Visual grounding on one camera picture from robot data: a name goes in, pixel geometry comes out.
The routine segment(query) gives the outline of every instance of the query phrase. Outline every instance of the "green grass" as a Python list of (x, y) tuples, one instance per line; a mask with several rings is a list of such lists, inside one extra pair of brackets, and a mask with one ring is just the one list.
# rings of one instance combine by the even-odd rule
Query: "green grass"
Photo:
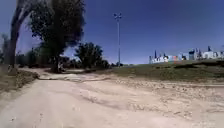
[(17, 90), (36, 78), (38, 78), (36, 73), (27, 71), (18, 71), (16, 76), (8, 76), (0, 72), (0, 91)]
[(169, 81), (224, 81), (224, 61), (181, 61), (114, 68), (98, 73)]

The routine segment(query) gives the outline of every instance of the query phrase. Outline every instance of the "white building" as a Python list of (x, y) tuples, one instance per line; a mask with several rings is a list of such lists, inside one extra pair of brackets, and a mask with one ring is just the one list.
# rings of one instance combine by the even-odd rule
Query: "white building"
[(202, 58), (203, 59), (218, 59), (218, 58), (223, 58), (223, 55), (221, 52), (204, 52), (202, 53)]

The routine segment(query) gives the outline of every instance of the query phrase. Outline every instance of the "dirt path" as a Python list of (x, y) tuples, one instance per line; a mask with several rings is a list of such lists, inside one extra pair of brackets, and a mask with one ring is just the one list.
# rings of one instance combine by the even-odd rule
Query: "dirt path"
[(182, 92), (157, 88), (155, 82), (153, 88), (136, 89), (92, 75), (51, 75), (42, 79), (46, 80), (37, 80), (23, 89), (21, 96), (0, 111), (0, 128), (224, 126), (222, 91)]

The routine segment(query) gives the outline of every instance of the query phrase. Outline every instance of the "street light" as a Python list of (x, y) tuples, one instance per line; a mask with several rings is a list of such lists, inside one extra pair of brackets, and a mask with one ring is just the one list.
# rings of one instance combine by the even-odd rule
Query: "street light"
[(117, 21), (117, 37), (118, 37), (118, 67), (121, 65), (121, 50), (120, 50), (120, 19), (122, 18), (120, 14), (114, 14), (114, 19)]

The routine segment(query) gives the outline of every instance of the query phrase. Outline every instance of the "tree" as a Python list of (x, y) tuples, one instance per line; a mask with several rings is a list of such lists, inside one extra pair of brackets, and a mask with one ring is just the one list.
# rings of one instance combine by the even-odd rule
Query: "tree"
[(10, 43), (8, 51), (8, 59), (7, 62), (14, 68), (15, 64), (15, 51), (16, 51), (16, 44), (19, 38), (19, 30), (26, 19), (26, 17), (32, 11), (34, 3), (36, 0), (17, 0), (16, 9), (11, 21), (11, 31), (10, 31)]
[(9, 45), (9, 38), (6, 34), (2, 34), (3, 43), (1, 46), (1, 52), (2, 52), (2, 63), (5, 63), (7, 57), (7, 50)]
[(107, 60), (99, 60), (96, 62), (96, 67), (99, 69), (108, 69), (110, 67), (110, 64)]
[(24, 54), (18, 52), (16, 54), (16, 64), (19, 64), (19, 67), (24, 67), (26, 65), (26, 57)]
[(34, 48), (32, 48), (32, 50), (30, 50), (29, 52), (26, 53), (26, 59), (27, 59), (27, 65), (29, 68), (36, 66), (37, 54), (36, 54)]
[(211, 51), (212, 51), (211, 47), (210, 47), (210, 46), (208, 46), (208, 52), (211, 52)]
[(0, 64), (3, 63), (4, 57), (3, 57), (3, 52), (0, 50)]
[(44, 1), (39, 2), (30, 15), (29, 26), (33, 36), (44, 41), (43, 47), (54, 61), (54, 72), (58, 72), (60, 54), (81, 40), (84, 11), (82, 0), (52, 0), (51, 6)]
[(155, 50), (155, 59), (157, 58), (157, 53), (156, 53), (156, 50)]
[(96, 63), (102, 60), (103, 50), (100, 46), (94, 45), (92, 42), (80, 44), (75, 51), (75, 56), (80, 59), (84, 68), (95, 67)]

